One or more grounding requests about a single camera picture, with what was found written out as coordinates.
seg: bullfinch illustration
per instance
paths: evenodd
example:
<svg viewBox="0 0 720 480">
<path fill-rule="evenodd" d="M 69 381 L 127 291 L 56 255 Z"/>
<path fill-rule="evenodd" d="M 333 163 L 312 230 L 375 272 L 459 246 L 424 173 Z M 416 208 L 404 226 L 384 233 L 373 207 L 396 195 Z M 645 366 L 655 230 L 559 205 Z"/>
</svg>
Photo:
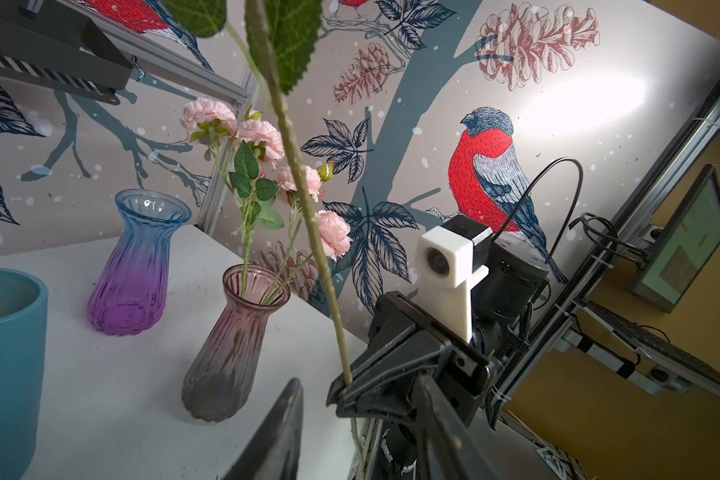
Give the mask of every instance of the bullfinch illustration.
<svg viewBox="0 0 720 480">
<path fill-rule="evenodd" d="M 185 30 L 160 0 L 77 0 L 136 33 L 153 33 L 170 38 L 192 52 L 208 70 L 210 64 L 197 47 L 197 39 Z"/>
<path fill-rule="evenodd" d="M 459 211 L 497 231 L 529 183 L 514 151 L 512 120 L 495 108 L 477 108 L 461 123 L 467 129 L 451 157 L 448 182 Z M 523 201 L 505 231 L 530 242 L 557 281 L 568 283 L 547 253 L 547 237 L 539 227 L 530 196 Z"/>
</svg>

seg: purple glass vase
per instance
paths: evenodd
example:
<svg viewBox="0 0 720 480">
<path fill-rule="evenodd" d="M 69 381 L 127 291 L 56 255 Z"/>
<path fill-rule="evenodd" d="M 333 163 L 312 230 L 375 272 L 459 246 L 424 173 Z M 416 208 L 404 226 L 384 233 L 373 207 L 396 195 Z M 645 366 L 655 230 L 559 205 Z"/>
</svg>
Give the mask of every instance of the purple glass vase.
<svg viewBox="0 0 720 480">
<path fill-rule="evenodd" d="M 107 335 L 129 335 L 163 316 L 170 238 L 192 210 L 149 190 L 123 190 L 115 203 L 125 228 L 88 300 L 88 321 Z"/>
<path fill-rule="evenodd" d="M 269 305 L 261 304 L 270 288 L 276 289 L 275 279 L 274 272 L 249 265 L 243 297 L 240 295 L 242 265 L 224 272 L 226 308 L 192 362 L 181 389 L 184 408 L 193 417 L 220 422 L 246 404 L 259 363 L 266 322 L 291 298 L 286 286 Z"/>
</svg>

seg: teal container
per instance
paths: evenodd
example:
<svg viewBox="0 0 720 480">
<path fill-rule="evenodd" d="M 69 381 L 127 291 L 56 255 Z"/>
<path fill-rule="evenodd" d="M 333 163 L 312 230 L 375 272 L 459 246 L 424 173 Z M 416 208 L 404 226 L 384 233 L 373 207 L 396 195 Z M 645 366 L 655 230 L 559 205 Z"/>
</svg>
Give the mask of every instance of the teal container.
<svg viewBox="0 0 720 480">
<path fill-rule="evenodd" d="M 47 312 L 43 282 L 0 268 L 0 480 L 19 480 L 34 455 Z"/>
</svg>

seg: camera lens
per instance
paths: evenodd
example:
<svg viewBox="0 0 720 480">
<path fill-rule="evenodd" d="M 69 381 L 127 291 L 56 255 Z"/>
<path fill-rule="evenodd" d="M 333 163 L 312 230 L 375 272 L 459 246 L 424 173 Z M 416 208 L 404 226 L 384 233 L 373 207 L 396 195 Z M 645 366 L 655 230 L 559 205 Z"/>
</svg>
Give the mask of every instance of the camera lens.
<svg viewBox="0 0 720 480">
<path fill-rule="evenodd" d="M 436 274 L 445 276 L 451 271 L 451 267 L 448 265 L 448 259 L 445 258 L 445 255 L 443 255 L 440 250 L 435 250 L 434 248 L 429 249 L 427 252 L 427 262 L 429 263 L 429 268 Z"/>
</svg>

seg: screen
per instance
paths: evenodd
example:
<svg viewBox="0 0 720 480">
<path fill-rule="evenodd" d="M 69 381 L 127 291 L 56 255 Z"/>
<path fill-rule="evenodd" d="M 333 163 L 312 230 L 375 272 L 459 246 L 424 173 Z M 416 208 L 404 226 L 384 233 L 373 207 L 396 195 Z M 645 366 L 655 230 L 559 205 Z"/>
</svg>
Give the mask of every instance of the screen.
<svg viewBox="0 0 720 480">
<path fill-rule="evenodd" d="M 720 191 L 714 169 L 705 168 L 701 177 L 706 178 L 691 188 L 656 243 L 651 262 L 632 285 L 634 293 L 666 311 L 680 302 L 720 245 Z"/>
</svg>

